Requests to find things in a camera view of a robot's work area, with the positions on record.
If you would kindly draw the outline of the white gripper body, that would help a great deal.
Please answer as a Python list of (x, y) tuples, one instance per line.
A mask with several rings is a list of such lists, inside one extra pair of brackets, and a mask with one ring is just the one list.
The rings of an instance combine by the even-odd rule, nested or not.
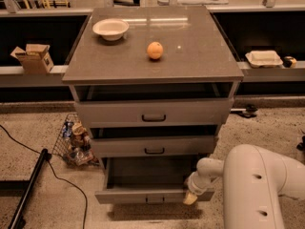
[(203, 195), (212, 185), (218, 181), (218, 177), (210, 177), (208, 175), (200, 175), (198, 172), (192, 172), (186, 179), (188, 190), (196, 195)]

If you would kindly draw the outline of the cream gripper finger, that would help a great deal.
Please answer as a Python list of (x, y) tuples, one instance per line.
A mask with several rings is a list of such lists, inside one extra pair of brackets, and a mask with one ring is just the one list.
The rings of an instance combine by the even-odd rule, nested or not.
[(186, 205), (192, 205), (197, 201), (197, 195), (193, 194), (190, 191), (186, 192), (186, 195), (183, 199), (183, 203)]

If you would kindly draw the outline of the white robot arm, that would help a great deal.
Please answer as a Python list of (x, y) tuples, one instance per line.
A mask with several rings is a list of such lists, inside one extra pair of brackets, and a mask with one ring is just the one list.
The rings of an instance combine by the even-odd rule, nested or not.
[(224, 160), (201, 158), (187, 178), (183, 202), (191, 205), (218, 179), (223, 182), (225, 229), (285, 229), (278, 198), (305, 199), (305, 165), (250, 144)]

